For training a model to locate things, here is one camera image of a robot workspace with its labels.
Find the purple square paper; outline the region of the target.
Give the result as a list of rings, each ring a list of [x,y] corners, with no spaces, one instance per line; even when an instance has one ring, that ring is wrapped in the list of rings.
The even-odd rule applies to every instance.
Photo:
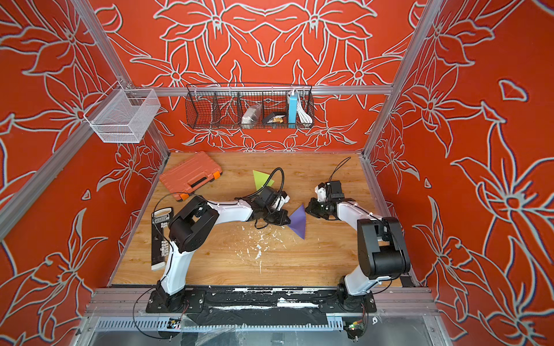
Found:
[[[306,228],[307,228],[307,215],[305,212],[304,205],[298,207],[291,216],[289,217],[290,223],[288,227],[301,239],[306,237]]]

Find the lime green square paper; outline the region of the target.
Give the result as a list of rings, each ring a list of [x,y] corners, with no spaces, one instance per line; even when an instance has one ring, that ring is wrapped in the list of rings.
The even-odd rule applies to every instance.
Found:
[[[261,189],[270,177],[270,174],[260,172],[258,170],[253,170],[252,175],[253,175],[253,178],[254,178],[255,189],[256,190]]]

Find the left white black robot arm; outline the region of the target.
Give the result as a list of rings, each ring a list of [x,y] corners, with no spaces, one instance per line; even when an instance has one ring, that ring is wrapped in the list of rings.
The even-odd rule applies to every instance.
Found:
[[[223,203],[201,196],[192,198],[169,223],[169,263],[155,291],[151,293],[147,312],[176,312],[183,307],[186,276],[193,255],[216,225],[259,219],[270,225],[288,225],[291,221],[284,205],[289,201],[290,197],[286,193]]]

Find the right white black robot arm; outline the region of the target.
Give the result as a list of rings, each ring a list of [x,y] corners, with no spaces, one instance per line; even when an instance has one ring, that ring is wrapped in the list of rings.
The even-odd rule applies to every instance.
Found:
[[[411,270],[400,222],[363,209],[353,200],[321,202],[312,198],[307,213],[318,219],[342,221],[356,231],[358,266],[339,281],[330,305],[343,311],[366,308],[373,298],[372,288],[398,279]]]

